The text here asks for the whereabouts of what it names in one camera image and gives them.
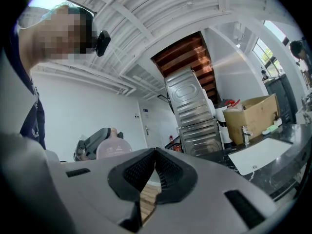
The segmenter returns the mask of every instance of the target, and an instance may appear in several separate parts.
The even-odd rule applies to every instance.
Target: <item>black earpiece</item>
[[[108,44],[111,41],[111,37],[109,36],[108,32],[106,30],[101,31],[97,38],[97,45],[95,47],[95,52],[98,57],[101,57],[104,55],[105,50],[108,46]]]

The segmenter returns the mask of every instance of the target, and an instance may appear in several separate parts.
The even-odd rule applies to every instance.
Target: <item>bottle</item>
[[[109,137],[97,147],[97,159],[114,157],[132,152],[130,144],[117,137],[117,129],[111,128]]]

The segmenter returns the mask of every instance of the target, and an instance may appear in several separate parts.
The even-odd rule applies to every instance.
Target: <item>faucet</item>
[[[244,144],[247,146],[249,145],[249,138],[248,136],[253,136],[254,133],[247,131],[247,127],[246,126],[242,126],[242,135],[243,135],[243,142]]]

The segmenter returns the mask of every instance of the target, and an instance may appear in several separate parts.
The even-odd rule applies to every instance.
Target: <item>stacked metal container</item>
[[[168,76],[165,78],[165,84],[184,152],[200,156],[221,150],[216,120],[191,68]]]

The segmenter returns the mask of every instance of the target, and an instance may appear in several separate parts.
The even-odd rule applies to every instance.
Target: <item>white sink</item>
[[[250,174],[271,163],[292,145],[280,140],[266,138],[256,145],[230,154],[229,157],[241,175]]]

